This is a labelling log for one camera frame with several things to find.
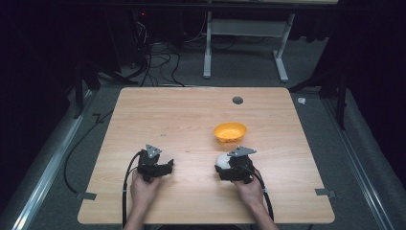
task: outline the human hand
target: human hand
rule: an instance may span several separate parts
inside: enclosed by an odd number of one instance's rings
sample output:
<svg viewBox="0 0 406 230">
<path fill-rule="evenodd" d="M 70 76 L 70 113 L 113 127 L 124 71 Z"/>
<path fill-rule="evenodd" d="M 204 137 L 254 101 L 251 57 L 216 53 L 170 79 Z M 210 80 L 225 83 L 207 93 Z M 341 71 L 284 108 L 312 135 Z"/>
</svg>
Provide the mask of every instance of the human hand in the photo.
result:
<svg viewBox="0 0 406 230">
<path fill-rule="evenodd" d="M 249 184 L 244 184 L 243 181 L 233 181 L 237 186 L 241 200 L 247 206 L 263 205 L 263 192 L 258 179 L 252 176 L 252 181 Z"/>
<path fill-rule="evenodd" d="M 147 210 L 156 197 L 162 177 L 152 178 L 151 183 L 145 182 L 143 176 L 134 171 L 132 173 L 131 197 L 133 208 Z"/>
<path fill-rule="evenodd" d="M 233 181 L 237 186 L 239 196 L 244 204 L 248 207 L 260 230 L 279 230 L 278 225 L 272 220 L 263 205 L 263 191 L 259 180 L 252 176 L 249 184 L 243 181 Z"/>
<path fill-rule="evenodd" d="M 144 217 L 153 199 L 156 197 L 161 177 L 153 178 L 151 183 L 145 182 L 137 171 L 132 172 L 131 197 L 132 209 L 127 218 L 124 230 L 143 229 Z"/>
</svg>

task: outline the table surface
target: table surface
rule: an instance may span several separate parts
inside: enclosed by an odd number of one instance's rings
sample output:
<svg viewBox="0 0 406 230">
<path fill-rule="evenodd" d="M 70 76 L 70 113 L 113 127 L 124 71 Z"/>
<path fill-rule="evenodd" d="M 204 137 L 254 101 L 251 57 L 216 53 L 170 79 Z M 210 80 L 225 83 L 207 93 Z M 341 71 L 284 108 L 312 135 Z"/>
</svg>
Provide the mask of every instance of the table surface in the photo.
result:
<svg viewBox="0 0 406 230">
<path fill-rule="evenodd" d="M 242 104 L 233 103 L 236 96 Z M 225 122 L 247 126 L 239 143 L 217 142 L 214 128 Z M 324 185 L 285 88 L 123 89 L 87 188 L 97 197 L 82 202 L 79 222 L 121 223 L 125 171 L 146 144 L 162 150 L 159 164 L 173 158 L 175 165 L 145 223 L 253 223 L 235 185 L 214 169 L 217 156 L 237 145 L 257 150 L 250 158 L 268 188 L 276 223 L 334 221 L 327 196 L 315 193 Z"/>
</svg>

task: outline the orange bowl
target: orange bowl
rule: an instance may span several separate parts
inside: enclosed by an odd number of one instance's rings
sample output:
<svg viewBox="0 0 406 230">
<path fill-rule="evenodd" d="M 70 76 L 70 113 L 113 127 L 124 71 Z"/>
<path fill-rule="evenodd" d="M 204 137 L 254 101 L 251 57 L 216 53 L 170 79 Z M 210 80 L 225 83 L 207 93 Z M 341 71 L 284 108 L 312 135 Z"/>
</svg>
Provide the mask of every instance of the orange bowl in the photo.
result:
<svg viewBox="0 0 406 230">
<path fill-rule="evenodd" d="M 241 123 L 223 123 L 214 129 L 214 136 L 221 143 L 238 142 L 247 132 L 247 127 Z"/>
</svg>

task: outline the white metal frame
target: white metal frame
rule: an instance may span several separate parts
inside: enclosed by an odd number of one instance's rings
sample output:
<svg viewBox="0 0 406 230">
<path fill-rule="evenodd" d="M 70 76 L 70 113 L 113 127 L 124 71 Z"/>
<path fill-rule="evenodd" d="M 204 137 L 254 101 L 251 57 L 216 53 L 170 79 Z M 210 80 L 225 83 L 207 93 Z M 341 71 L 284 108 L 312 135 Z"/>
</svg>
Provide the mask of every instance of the white metal frame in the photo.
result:
<svg viewBox="0 0 406 230">
<path fill-rule="evenodd" d="M 212 35 L 249 35 L 249 36 L 274 36 L 281 37 L 281 46 L 273 52 L 273 57 L 278 68 L 282 82 L 288 82 L 286 70 L 282 61 L 282 54 L 286 46 L 295 14 L 289 14 L 287 21 L 248 21 L 212 19 L 212 13 L 207 12 L 206 52 L 204 57 L 203 78 L 212 76 Z"/>
</svg>

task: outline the gray floor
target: gray floor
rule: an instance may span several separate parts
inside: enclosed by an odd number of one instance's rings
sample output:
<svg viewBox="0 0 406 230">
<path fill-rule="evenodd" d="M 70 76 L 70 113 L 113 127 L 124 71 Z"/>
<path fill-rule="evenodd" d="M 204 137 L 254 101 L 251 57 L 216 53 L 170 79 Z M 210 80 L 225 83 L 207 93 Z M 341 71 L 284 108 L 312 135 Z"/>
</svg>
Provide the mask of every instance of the gray floor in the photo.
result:
<svg viewBox="0 0 406 230">
<path fill-rule="evenodd" d="M 180 55 L 179 67 L 174 76 L 185 85 L 290 87 L 311 76 L 326 45 L 325 41 L 312 43 L 307 43 L 304 39 L 289 41 L 283 54 L 289 82 L 281 83 L 271 58 L 271 51 L 278 47 L 279 41 L 277 39 L 258 41 L 258 38 L 239 37 L 237 44 L 223 50 L 231 44 L 231 41 L 215 40 L 214 46 L 218 49 L 213 50 L 210 80 L 202 78 L 204 48 L 196 47 L 199 43 L 194 42 L 182 49 L 170 50 L 166 49 L 165 45 L 159 45 L 154 50 L 165 53 L 176 52 Z M 162 73 L 167 79 L 170 78 L 171 70 L 176 66 L 176 56 L 172 55 L 170 58 L 170 64 L 164 65 L 160 71 L 157 66 L 163 59 L 154 56 L 155 65 L 152 65 L 154 68 L 151 68 L 150 76 L 146 78 L 146 86 L 156 86 L 157 83 L 161 86 L 175 84 L 165 80 L 161 75 Z M 96 93 L 94 101 L 83 114 L 83 120 L 73 144 L 95 123 L 94 113 L 103 115 L 114 109 L 122 87 L 110 82 L 102 84 L 101 90 Z M 334 121 L 327 112 L 328 102 L 320 100 L 317 91 L 318 88 L 308 88 L 291 95 L 320 175 L 326 188 L 336 194 L 336 197 L 330 200 L 336 216 L 335 221 L 331 224 L 315 225 L 313 229 L 380 229 L 379 221 L 376 221 L 371 205 L 366 200 L 365 192 L 361 189 L 359 180 L 351 167 L 348 151 L 343 144 L 340 132 L 337 131 Z M 299 97 L 306 98 L 306 103 L 298 103 Z M 404 229 L 406 193 L 380 152 L 350 93 L 347 104 L 346 134 L 363 165 L 363 170 L 382 201 L 393 229 Z M 38 155 L 9 207 L 2 215 L 0 229 L 12 229 L 39 177 L 55 154 L 57 145 L 65 139 L 66 132 L 72 124 L 72 117 L 73 110 L 70 110 Z M 108 122 L 109 117 L 103 124 L 96 126 L 81 141 L 70 158 L 67 171 L 69 181 L 81 192 L 86 190 Z M 77 221 L 79 207 L 80 201 L 74 199 L 72 193 L 66 188 L 62 170 L 59 170 L 29 229 L 121 228 L 120 225 L 82 225 Z M 307 225 L 280 224 L 280 228 L 307 229 Z"/>
</svg>

